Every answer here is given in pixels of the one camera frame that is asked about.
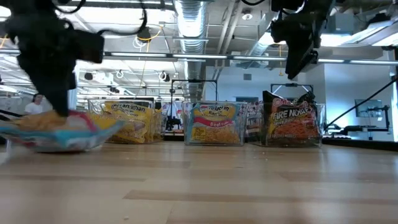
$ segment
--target wooden tabletop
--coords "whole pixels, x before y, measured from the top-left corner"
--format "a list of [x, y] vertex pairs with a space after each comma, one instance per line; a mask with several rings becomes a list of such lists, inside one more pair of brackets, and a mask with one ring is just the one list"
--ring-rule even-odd
[[398, 223], [398, 154], [106, 144], [0, 153], [2, 224]]

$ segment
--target maruchan ramen package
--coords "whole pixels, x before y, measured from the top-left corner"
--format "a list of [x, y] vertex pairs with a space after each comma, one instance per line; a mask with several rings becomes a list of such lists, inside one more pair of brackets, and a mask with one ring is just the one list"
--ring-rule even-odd
[[186, 144], [243, 145], [247, 104], [183, 102]]
[[23, 116], [2, 123], [0, 135], [36, 152], [74, 152], [99, 146], [124, 125], [114, 120], [98, 127], [85, 113], [69, 114], [66, 119], [55, 111]]
[[261, 144], [274, 147], [314, 147], [322, 142], [324, 105], [309, 91], [294, 101], [263, 92]]
[[146, 143], [154, 141], [153, 102], [143, 100], [89, 100], [90, 118], [102, 125], [109, 119], [126, 124], [108, 139], [114, 143]]

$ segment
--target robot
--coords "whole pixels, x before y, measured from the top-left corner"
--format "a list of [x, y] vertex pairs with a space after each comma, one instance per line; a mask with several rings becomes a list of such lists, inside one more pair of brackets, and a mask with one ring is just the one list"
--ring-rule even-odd
[[[147, 14], [142, 0], [142, 25], [134, 32], [101, 30], [90, 33], [75, 30], [72, 23], [57, 17], [55, 11], [64, 14], [77, 12], [86, 0], [70, 12], [60, 9], [71, 0], [0, 0], [0, 6], [11, 10], [4, 22], [8, 37], [20, 50], [19, 66], [28, 74], [38, 92], [43, 94], [61, 116], [68, 116], [68, 90], [76, 88], [73, 69], [76, 60], [101, 63], [104, 38], [102, 34], [135, 35], [146, 28]], [[249, 5], [256, 5], [242, 0]], [[273, 0], [272, 10], [279, 16], [271, 24], [275, 42], [286, 41], [289, 46], [286, 73], [294, 78], [307, 64], [317, 61], [314, 48], [320, 46], [320, 35], [335, 0]]]

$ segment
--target monitor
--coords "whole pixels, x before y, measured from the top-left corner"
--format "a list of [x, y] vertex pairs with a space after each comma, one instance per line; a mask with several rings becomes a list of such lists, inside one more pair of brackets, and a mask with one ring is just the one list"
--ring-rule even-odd
[[[362, 103], [364, 100], [355, 100], [355, 105]], [[369, 100], [355, 109], [358, 118], [381, 118], [382, 111], [369, 111], [371, 108], [382, 108], [381, 100]]]

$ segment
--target clear plastic bin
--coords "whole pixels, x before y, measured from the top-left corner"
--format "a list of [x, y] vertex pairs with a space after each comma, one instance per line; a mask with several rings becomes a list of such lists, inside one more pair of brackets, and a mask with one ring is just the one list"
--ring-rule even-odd
[[106, 123], [107, 119], [127, 121], [126, 125], [107, 142], [150, 143], [163, 138], [164, 120], [154, 109], [152, 101], [88, 100], [88, 111], [90, 117], [99, 125]]
[[251, 133], [248, 138], [250, 143], [265, 147], [322, 146], [324, 104], [290, 106], [277, 111], [267, 110], [271, 106], [271, 103], [267, 103], [259, 107], [261, 128], [258, 132]]
[[244, 144], [247, 103], [184, 101], [182, 110], [185, 144]]

